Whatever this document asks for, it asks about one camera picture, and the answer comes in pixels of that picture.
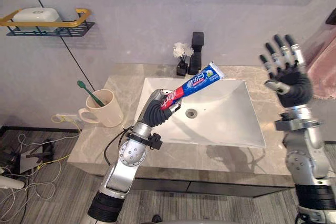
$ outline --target white sink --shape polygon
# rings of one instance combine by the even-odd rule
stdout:
[[[146,78],[134,119],[155,89],[175,90],[186,81]],[[244,80],[219,80],[183,98],[181,108],[152,133],[164,143],[266,147]]]

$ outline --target white mug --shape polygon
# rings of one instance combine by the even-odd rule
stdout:
[[[86,99],[86,108],[78,110],[79,117],[87,123],[102,123],[105,127],[115,127],[119,125],[124,115],[111,90],[101,89],[93,93],[103,104],[99,106],[91,96]],[[93,114],[97,119],[85,117],[85,113]]]

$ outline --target blue toothpaste tube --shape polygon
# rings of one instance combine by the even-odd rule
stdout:
[[[180,98],[187,97],[223,78],[223,72],[213,62],[210,62],[200,73],[168,94],[161,104],[161,110],[169,108]]]

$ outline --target soap dish rack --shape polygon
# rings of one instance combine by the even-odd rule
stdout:
[[[76,8],[78,20],[64,22],[14,22],[12,18],[22,9],[16,10],[0,19],[0,26],[7,26],[7,36],[49,36],[49,37],[82,37],[95,24],[86,21],[91,11],[84,8]],[[19,27],[36,27],[36,30],[22,31]],[[43,27],[55,27],[53,31],[45,31]]]

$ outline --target white flower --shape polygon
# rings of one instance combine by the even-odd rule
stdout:
[[[175,43],[173,55],[175,58],[193,55],[194,50],[187,43]]]

